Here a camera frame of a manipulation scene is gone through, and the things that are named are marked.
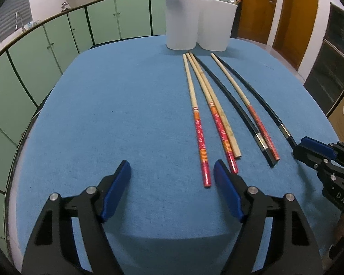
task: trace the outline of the metal screw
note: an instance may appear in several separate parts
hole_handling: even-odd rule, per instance
[[[292,202],[292,201],[294,201],[296,198],[294,197],[294,195],[293,194],[291,194],[291,193],[287,193],[286,195],[285,195],[285,198],[287,199],[287,200],[289,200],[290,202]]]
[[[97,191],[97,187],[94,187],[94,186],[89,186],[89,187],[86,189],[86,192],[87,192],[88,194],[94,194],[94,193],[96,193],[96,191]]]
[[[50,200],[51,201],[55,201],[55,200],[57,200],[59,198],[59,194],[58,193],[52,193],[51,195],[50,195]]]
[[[256,194],[259,192],[259,190],[255,187],[255,186],[250,186],[249,188],[247,188],[247,191],[250,193],[250,194]]]

